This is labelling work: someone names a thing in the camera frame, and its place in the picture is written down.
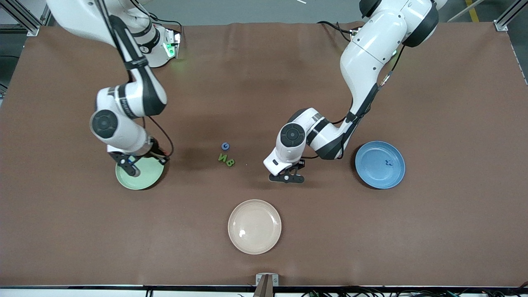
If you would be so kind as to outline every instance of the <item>brown tabletop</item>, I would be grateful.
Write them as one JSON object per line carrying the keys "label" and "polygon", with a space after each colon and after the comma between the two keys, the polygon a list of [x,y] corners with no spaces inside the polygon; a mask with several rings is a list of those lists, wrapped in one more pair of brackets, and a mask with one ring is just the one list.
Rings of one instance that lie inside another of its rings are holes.
{"label": "brown tabletop", "polygon": [[[247,284],[259,272],[283,285],[525,281],[528,89],[491,23],[440,24],[403,52],[343,160],[308,160],[304,184],[268,181],[262,160],[296,110],[346,113],[345,46],[322,25],[186,27],[181,59],[154,70],[175,154],[156,187],[131,191],[88,125],[97,91],[127,79],[117,51],[42,27],[0,109],[0,284]],[[396,188],[371,189],[351,166],[372,140],[402,152]],[[232,168],[218,162],[226,141]],[[248,199],[282,218],[262,255],[227,234]]]}

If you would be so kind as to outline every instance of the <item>green plate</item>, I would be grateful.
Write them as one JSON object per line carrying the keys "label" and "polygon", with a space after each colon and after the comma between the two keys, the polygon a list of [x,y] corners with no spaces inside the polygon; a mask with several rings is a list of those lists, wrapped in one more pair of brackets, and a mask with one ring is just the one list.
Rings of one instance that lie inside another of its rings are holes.
{"label": "green plate", "polygon": [[164,166],[161,165],[156,158],[141,158],[135,165],[140,172],[139,176],[136,178],[129,176],[125,170],[116,164],[117,180],[127,189],[146,189],[156,183],[156,181],[159,180],[159,177],[162,176]]}

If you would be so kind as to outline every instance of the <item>blue plate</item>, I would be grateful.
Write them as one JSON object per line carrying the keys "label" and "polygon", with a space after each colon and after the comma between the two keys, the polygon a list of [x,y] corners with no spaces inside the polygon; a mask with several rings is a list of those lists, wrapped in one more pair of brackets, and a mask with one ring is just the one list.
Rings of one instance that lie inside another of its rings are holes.
{"label": "blue plate", "polygon": [[371,141],[357,152],[356,170],[368,185],[389,189],[403,179],[405,161],[394,146],[383,141]]}

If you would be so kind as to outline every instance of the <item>gray floor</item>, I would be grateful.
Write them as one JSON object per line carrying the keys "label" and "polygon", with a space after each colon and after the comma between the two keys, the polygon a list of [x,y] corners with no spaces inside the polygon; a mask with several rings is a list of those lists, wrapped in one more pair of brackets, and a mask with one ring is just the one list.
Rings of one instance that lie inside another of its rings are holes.
{"label": "gray floor", "polygon": [[[178,20],[183,25],[316,23],[322,20],[346,23],[361,19],[359,0],[304,1],[306,4],[298,0],[156,0],[145,8],[161,19]],[[476,7],[478,18],[481,22],[490,22],[511,3],[512,0],[485,0]],[[447,21],[466,7],[465,0],[449,0],[440,11],[440,21]],[[471,18],[465,14],[457,22],[471,22]],[[508,28],[519,62],[528,71],[528,9],[522,11]],[[0,34],[0,55],[20,56],[25,40],[25,34]],[[16,63],[14,58],[0,57],[0,83],[9,85]]]}

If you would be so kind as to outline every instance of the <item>beige plate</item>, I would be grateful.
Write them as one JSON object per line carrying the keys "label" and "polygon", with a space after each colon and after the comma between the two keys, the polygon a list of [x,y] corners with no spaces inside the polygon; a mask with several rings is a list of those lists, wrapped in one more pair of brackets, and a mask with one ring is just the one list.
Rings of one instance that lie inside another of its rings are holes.
{"label": "beige plate", "polygon": [[282,223],[279,213],[262,200],[239,204],[229,217],[229,238],[237,249],[250,255],[269,251],[280,237]]}

